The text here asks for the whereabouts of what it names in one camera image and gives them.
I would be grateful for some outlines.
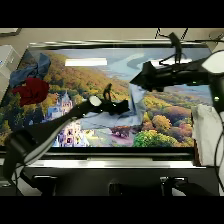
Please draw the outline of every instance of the screen bezel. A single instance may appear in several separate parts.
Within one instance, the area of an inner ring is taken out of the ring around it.
[[[194,43],[194,42],[183,42],[183,48],[208,48],[206,44]],[[126,41],[110,41],[110,40],[100,40],[100,41],[64,41],[64,42],[44,42],[44,43],[31,43],[25,50],[23,56],[21,57],[20,63],[17,68],[19,68],[22,58],[27,51],[30,50],[59,50],[59,49],[97,49],[97,48],[172,48],[171,42],[169,40],[126,40]],[[147,148],[135,148],[135,147],[51,147],[45,155],[148,155],[151,157],[162,157],[174,156],[179,159],[184,156],[194,154],[194,147],[147,147]],[[3,155],[6,153],[6,147],[0,146],[0,153]]]

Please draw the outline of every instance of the white cloth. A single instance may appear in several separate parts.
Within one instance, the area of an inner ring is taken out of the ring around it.
[[[146,90],[140,86],[129,84],[129,95],[131,99],[128,101],[130,111],[120,115],[110,115],[108,112],[88,113],[80,119],[81,130],[113,128],[117,126],[134,126],[142,124],[143,115],[146,107],[143,103]]]
[[[222,123],[214,107],[199,104],[192,107],[193,132],[192,137],[197,142],[199,160],[202,166],[214,166],[215,148],[222,132]],[[217,165],[220,165],[222,153],[224,150],[223,137],[220,140]],[[224,183],[224,162],[220,167],[219,175]]]

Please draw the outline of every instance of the gray cloth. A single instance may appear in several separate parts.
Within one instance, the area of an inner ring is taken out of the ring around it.
[[[44,79],[51,65],[50,58],[45,54],[40,54],[40,59],[36,65],[29,65],[24,69],[13,71],[10,75],[9,85],[11,88],[20,86],[26,78]]]
[[[143,115],[146,107],[143,103],[146,90],[140,86],[129,84],[129,95],[131,99],[128,101],[130,111],[120,115],[110,115],[108,112],[101,114],[88,113],[80,119],[81,130],[113,128],[117,126],[134,126],[140,125],[143,121]]]

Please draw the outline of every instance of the displayed landscape image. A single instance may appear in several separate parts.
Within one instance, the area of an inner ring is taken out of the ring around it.
[[[206,48],[184,49],[192,60],[207,57]],[[19,69],[34,64],[40,52],[27,52]],[[13,131],[27,125],[48,122],[63,116],[91,95],[103,98],[112,83],[112,100],[129,99],[128,85],[144,62],[165,58],[173,49],[73,49],[44,50],[51,66],[44,80],[50,84],[48,97],[39,104],[19,106],[19,94],[9,88],[0,107],[0,145]],[[107,66],[66,67],[68,58],[107,58]],[[143,123],[137,126],[82,130],[72,122],[58,134],[53,147],[193,147],[191,107],[211,105],[208,86],[167,87],[164,92],[147,92]]]

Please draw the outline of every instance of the blue cloth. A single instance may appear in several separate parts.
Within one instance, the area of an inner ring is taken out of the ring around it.
[[[50,58],[41,53],[36,65],[29,65],[24,69],[13,71],[10,75],[9,85],[11,88],[20,86],[25,82],[26,78],[39,78],[43,80],[50,65]]]
[[[84,118],[80,119],[81,130],[141,125],[143,115],[146,111],[145,104],[143,103],[145,93],[146,90],[140,86],[129,84],[129,95],[131,99],[128,101],[128,105],[130,111],[112,116],[108,112],[100,114],[90,112]]]

